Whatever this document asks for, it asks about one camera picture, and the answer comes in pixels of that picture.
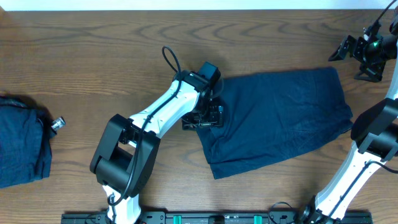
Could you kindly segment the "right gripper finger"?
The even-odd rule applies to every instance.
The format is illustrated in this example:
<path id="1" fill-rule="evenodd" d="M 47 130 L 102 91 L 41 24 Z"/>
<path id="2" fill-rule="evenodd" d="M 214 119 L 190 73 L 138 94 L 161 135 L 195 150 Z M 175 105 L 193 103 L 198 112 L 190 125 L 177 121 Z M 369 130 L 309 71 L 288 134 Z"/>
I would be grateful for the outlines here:
<path id="1" fill-rule="evenodd" d="M 355 80 L 363 80 L 367 82 L 377 83 L 382 80 L 382 73 L 384 71 L 385 64 L 377 64 L 367 66 L 361 64 L 359 66 L 359 72 L 354 76 Z"/>
<path id="2" fill-rule="evenodd" d="M 347 54 L 352 55 L 353 51 L 355 50 L 355 45 L 357 40 L 352 37 L 351 35 L 346 36 L 337 50 L 332 53 L 332 55 L 328 58 L 329 62 L 344 60 Z"/>

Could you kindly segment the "dark blue shorts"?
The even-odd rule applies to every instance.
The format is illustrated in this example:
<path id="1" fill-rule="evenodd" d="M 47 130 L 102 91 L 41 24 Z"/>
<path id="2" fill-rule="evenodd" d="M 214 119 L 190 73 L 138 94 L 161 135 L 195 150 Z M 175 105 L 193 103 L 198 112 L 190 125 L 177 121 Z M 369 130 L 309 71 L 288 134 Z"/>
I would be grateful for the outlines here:
<path id="1" fill-rule="evenodd" d="M 215 179 L 312 152 L 353 125 L 333 67 L 227 78 L 216 90 L 224 125 L 197 129 Z"/>

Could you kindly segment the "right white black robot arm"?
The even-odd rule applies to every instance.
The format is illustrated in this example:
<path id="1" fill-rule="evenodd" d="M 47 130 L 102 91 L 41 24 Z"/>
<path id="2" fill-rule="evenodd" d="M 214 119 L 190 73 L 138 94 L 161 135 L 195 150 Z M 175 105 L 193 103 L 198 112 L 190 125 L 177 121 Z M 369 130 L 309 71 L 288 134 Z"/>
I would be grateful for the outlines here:
<path id="1" fill-rule="evenodd" d="M 355 79 L 379 82 L 388 60 L 397 59 L 397 31 L 382 37 L 367 29 L 362 37 L 347 36 L 330 56 L 360 62 Z M 362 223 L 365 215 L 346 213 L 362 186 L 397 156 L 397 72 L 383 100 L 361 113 L 351 129 L 348 155 L 328 185 L 295 218 L 296 223 Z"/>

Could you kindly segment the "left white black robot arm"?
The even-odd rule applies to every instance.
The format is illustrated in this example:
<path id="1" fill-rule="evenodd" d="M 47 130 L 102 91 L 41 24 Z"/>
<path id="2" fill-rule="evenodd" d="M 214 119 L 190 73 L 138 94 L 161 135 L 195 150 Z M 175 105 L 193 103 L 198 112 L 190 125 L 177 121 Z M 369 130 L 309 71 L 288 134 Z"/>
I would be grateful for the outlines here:
<path id="1" fill-rule="evenodd" d="M 213 94 L 220 77 L 217 68 L 176 73 L 170 88 L 146 109 L 108 121 L 90 163 L 107 195 L 104 223 L 138 220 L 139 194 L 153 171 L 160 140 L 177 121 L 184 130 L 223 125 L 223 108 Z"/>

